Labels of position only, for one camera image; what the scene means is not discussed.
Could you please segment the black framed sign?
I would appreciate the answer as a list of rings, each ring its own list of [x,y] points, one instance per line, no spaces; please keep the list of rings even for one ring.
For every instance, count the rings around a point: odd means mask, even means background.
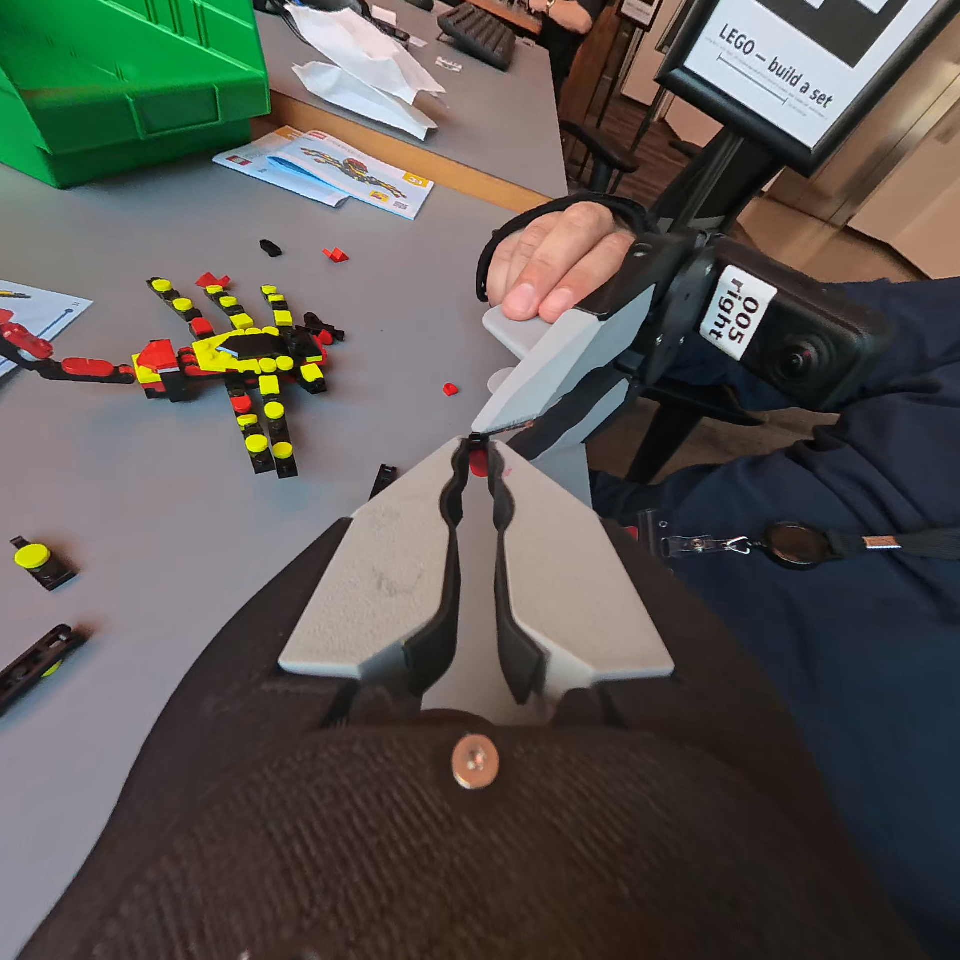
[[[656,81],[810,176],[958,10],[957,1],[697,2]]]

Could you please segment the person's right hand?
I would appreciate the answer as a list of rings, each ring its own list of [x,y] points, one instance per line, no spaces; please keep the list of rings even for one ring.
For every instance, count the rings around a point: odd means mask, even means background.
[[[496,247],[486,301],[512,321],[552,324],[617,274],[636,237],[594,202],[542,215]]]

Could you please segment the white paper bag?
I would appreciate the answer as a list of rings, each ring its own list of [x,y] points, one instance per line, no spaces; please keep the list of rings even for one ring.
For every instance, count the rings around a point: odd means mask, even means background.
[[[401,99],[374,88],[339,66],[311,61],[292,70],[311,94],[371,121],[392,127],[419,140],[426,140],[438,124]]]
[[[369,87],[408,105],[421,92],[446,93],[399,42],[354,10],[330,12],[288,3],[285,11],[310,46]]]

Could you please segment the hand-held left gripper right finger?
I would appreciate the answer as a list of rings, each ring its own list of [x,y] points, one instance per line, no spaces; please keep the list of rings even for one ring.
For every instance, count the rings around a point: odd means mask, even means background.
[[[497,535],[496,645],[520,722],[572,690],[675,674],[639,588],[594,510],[506,443],[487,444]]]

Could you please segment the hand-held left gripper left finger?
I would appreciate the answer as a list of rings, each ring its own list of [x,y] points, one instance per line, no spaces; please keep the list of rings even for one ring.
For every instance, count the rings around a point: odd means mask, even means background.
[[[354,512],[279,656],[285,672],[415,697],[447,673],[469,471],[470,443],[453,438]]]

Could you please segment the blue white instruction booklet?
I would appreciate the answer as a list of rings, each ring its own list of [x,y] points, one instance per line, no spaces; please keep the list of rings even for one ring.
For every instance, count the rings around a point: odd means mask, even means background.
[[[269,156],[287,145],[282,138],[263,137],[236,150],[225,150],[212,160],[225,169],[239,172],[261,183],[337,209],[350,196],[315,177],[296,173],[270,162]]]

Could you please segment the long black lego beam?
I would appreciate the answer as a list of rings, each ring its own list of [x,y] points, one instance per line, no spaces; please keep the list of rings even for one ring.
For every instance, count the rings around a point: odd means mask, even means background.
[[[90,638],[87,630],[60,624],[1,671],[1,716]]]

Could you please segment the black keyboard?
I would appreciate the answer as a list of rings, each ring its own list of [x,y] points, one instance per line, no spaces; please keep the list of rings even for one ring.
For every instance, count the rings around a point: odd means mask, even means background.
[[[510,69],[518,35],[493,14],[462,2],[440,14],[437,22],[441,33],[462,52],[498,71]]]

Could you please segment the black lego piece yellow stud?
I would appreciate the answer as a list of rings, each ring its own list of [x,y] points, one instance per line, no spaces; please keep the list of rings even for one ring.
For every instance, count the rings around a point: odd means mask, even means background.
[[[15,549],[13,560],[18,568],[26,570],[49,593],[78,575],[77,568],[69,560],[43,543],[18,535],[10,540],[10,545]]]

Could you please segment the green plastic bin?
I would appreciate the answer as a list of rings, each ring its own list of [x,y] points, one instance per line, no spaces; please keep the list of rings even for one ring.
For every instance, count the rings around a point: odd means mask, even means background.
[[[251,140],[250,1],[3,1],[1,161],[56,188]]]

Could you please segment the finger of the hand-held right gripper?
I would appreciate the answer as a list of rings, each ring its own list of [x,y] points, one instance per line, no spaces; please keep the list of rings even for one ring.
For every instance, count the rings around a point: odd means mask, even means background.
[[[649,378],[650,358],[635,345],[656,294],[648,287],[610,315],[587,306],[568,309],[556,321],[514,321],[500,306],[486,311],[485,330],[519,358],[486,405],[471,431],[491,436],[541,417],[590,372],[618,363],[623,354],[639,360],[636,374]]]
[[[569,393],[515,435],[516,453],[534,463],[582,445],[630,402],[625,377],[585,377]]]

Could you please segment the person's right forearm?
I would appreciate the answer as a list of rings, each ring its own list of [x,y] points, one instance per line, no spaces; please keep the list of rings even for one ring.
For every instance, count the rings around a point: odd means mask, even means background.
[[[959,279],[828,283],[823,288],[882,313],[890,349],[834,426],[796,444],[797,462],[850,451],[878,470],[957,472],[959,455]]]

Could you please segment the spider print instruction booklet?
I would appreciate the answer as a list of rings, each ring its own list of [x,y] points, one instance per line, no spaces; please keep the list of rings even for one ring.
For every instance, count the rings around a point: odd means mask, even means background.
[[[268,162],[312,185],[324,184],[409,221],[416,219],[435,186],[426,177],[383,163],[318,130],[269,153]]]

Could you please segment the black and red lego piece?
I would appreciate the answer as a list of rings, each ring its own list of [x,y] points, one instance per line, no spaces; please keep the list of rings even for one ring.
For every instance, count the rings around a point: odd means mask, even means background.
[[[469,467],[473,475],[485,479],[491,492],[509,477],[513,464],[509,444],[487,434],[471,433],[468,437]]]

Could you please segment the black sign stand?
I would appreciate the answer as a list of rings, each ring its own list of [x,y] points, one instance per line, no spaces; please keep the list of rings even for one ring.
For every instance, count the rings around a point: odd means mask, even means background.
[[[739,213],[755,198],[783,163],[767,148],[724,127],[661,194],[650,217],[661,234],[691,239],[692,257],[654,302],[654,332],[641,338],[645,362],[639,394],[658,408],[627,473],[630,482],[647,484],[666,466],[702,419],[733,426],[760,426],[747,413],[733,388],[696,387],[667,373],[680,348],[692,338],[717,279],[713,234],[726,234]]]

